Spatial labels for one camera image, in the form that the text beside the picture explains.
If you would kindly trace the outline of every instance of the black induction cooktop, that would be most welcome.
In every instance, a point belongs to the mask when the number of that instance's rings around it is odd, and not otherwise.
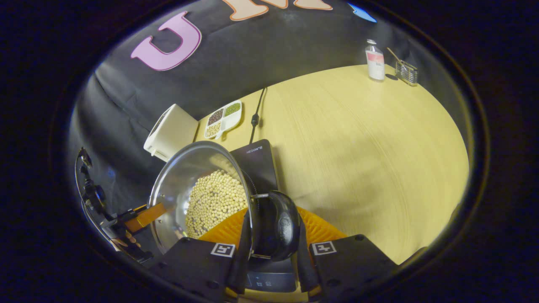
[[[279,179],[275,171],[275,161],[270,142],[266,139],[254,142],[230,152],[243,171],[245,181],[251,183],[255,194],[279,190]],[[274,206],[266,199],[259,199],[263,237],[255,248],[255,254],[268,255],[273,248],[272,216]],[[293,292],[296,290],[294,266],[290,259],[273,262],[268,259],[251,257],[249,260],[246,288],[265,292]]]

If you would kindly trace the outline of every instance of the pot handle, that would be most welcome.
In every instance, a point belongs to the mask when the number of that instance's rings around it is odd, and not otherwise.
[[[267,197],[275,205],[275,238],[278,239],[277,248],[271,255],[272,261],[282,261],[298,250],[300,238],[300,215],[296,205],[280,191],[272,190],[267,194],[255,195],[254,198]]]

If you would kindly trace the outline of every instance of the blue sticker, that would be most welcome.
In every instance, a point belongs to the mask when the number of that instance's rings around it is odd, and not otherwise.
[[[350,3],[348,3],[348,5],[350,5],[353,9],[354,9],[354,14],[356,16],[358,16],[359,18],[363,18],[367,21],[371,21],[371,22],[374,22],[376,23],[376,20],[374,18],[372,18],[366,11],[358,8],[357,6],[355,5],[352,5]]]

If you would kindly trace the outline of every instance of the yellow tabletop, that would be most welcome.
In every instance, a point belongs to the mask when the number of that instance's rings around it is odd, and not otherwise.
[[[212,141],[249,143],[260,92],[241,98],[239,125]],[[281,191],[347,235],[365,234],[397,264],[436,238],[464,192],[464,141],[420,85],[375,82],[366,65],[334,68],[268,87],[259,115],[253,142],[271,143]]]

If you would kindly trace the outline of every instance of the label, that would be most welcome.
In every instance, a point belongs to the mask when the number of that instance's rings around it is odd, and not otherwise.
[[[384,55],[372,51],[365,51],[365,53],[367,53],[367,66],[369,68],[369,76],[377,80],[384,80]]]

